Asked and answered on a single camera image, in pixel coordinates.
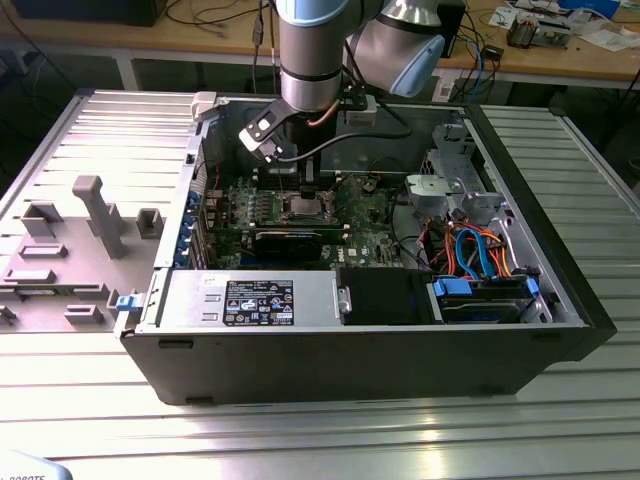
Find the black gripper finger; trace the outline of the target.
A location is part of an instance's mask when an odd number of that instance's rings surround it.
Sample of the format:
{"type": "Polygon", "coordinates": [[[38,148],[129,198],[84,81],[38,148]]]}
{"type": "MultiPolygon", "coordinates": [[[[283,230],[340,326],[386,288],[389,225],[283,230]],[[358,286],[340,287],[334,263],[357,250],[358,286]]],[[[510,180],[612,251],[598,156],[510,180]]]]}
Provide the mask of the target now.
{"type": "Polygon", "coordinates": [[[314,196],[318,190],[320,164],[315,157],[307,157],[301,162],[301,195],[314,196]]]}

